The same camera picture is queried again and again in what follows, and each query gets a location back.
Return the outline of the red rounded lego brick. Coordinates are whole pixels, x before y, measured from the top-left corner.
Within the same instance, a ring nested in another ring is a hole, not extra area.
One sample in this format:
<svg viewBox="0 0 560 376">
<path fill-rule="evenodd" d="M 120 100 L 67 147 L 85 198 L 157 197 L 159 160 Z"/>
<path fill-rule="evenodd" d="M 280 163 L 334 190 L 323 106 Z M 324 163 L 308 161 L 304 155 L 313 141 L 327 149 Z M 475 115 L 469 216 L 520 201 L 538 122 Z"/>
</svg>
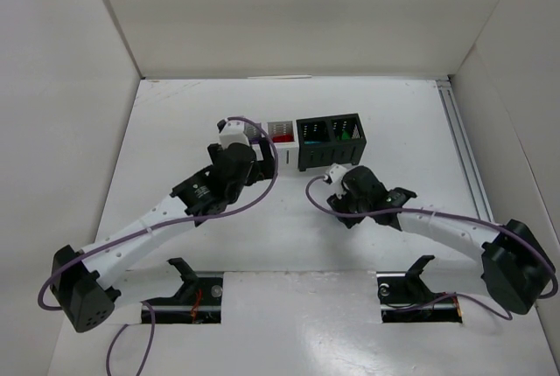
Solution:
<svg viewBox="0 0 560 376">
<path fill-rule="evenodd" d="M 272 141 L 274 143 L 291 143 L 294 141 L 294 135 L 292 133 L 274 134 Z"/>
</svg>

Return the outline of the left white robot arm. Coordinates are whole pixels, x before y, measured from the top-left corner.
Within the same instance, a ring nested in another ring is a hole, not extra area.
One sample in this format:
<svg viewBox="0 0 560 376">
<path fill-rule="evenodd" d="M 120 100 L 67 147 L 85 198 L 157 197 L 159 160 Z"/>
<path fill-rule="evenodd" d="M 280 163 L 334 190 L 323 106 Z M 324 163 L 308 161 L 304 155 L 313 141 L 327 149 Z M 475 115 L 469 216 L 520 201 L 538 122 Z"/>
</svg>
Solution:
<svg viewBox="0 0 560 376">
<path fill-rule="evenodd" d="M 152 299 L 182 304 L 199 289 L 200 279 L 180 258 L 161 267 L 134 265 L 164 245 L 203 223 L 233 214 L 242 190 L 260 181 L 274 183 L 278 154 L 266 139 L 255 151 L 245 143 L 222 148 L 211 144 L 211 164 L 171 189 L 142 218 L 103 243 L 79 251 L 61 248 L 53 257 L 50 290 L 78 333 L 91 331 L 117 309 Z"/>
</svg>

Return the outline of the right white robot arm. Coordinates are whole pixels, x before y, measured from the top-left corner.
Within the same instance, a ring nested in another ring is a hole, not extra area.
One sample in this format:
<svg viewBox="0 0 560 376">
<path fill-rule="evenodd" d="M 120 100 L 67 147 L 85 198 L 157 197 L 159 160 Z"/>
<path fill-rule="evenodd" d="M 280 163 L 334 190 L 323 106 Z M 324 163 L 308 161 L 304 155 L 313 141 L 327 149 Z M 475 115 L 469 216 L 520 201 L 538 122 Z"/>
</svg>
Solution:
<svg viewBox="0 0 560 376">
<path fill-rule="evenodd" d="M 559 290 L 556 267 L 533 232 L 511 219 L 499 225 L 472 217 L 406 204 L 417 195 L 402 187 L 387 189 L 366 166 L 333 164 L 325 182 L 336 187 L 327 199 L 346 227 L 365 218 L 396 231 L 423 236 L 470 258 L 480 270 L 482 288 L 503 309 L 527 314 L 539 299 Z"/>
</svg>

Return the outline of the black double container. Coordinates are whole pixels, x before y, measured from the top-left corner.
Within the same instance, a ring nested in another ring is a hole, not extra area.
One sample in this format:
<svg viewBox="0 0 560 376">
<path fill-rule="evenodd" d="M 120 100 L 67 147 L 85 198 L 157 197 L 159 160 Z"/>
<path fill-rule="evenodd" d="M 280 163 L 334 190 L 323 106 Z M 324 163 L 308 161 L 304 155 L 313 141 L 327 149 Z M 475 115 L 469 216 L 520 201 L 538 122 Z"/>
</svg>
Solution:
<svg viewBox="0 0 560 376">
<path fill-rule="evenodd" d="M 297 119 L 299 141 L 298 170 L 328 167 L 332 164 L 358 165 L 366 148 L 367 138 L 357 113 Z M 342 141 L 346 130 L 354 139 Z M 304 141 L 326 143 L 304 145 Z"/>
</svg>

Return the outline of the white double container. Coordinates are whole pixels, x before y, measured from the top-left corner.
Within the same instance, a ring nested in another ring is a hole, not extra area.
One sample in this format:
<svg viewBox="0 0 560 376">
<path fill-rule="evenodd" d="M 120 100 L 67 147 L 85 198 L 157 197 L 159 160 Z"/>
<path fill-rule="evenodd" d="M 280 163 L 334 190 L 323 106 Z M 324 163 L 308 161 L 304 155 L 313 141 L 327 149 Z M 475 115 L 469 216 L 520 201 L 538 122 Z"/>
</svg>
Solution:
<svg viewBox="0 0 560 376">
<path fill-rule="evenodd" d="M 274 134 L 292 133 L 294 141 L 291 143 L 274 143 L 279 155 L 279 174 L 287 175 L 298 172 L 298 155 L 299 155 L 299 141 L 297 133 L 297 124 L 295 120 L 289 121 L 273 121 L 273 122 L 258 122 L 258 125 L 264 129 L 271 137 Z M 259 132 L 254 126 L 250 124 L 245 125 L 245 134 L 249 136 L 255 132 Z M 257 160 L 262 161 L 263 155 L 258 144 L 251 145 L 254 149 Z"/>
</svg>

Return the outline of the aluminium rail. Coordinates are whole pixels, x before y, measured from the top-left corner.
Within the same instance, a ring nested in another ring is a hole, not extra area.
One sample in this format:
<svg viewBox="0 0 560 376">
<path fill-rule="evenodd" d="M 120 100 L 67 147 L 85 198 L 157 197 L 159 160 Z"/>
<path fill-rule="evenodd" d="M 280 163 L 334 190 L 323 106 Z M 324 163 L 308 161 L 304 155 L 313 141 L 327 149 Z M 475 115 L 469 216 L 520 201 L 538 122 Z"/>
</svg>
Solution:
<svg viewBox="0 0 560 376">
<path fill-rule="evenodd" d="M 465 181 L 479 219 L 494 220 L 492 208 L 483 185 L 481 175 L 476 164 L 465 126 L 455 100 L 452 84 L 449 79 L 436 80 L 444 112 L 451 130 L 452 140 L 458 152 L 459 162 L 465 176 Z"/>
</svg>

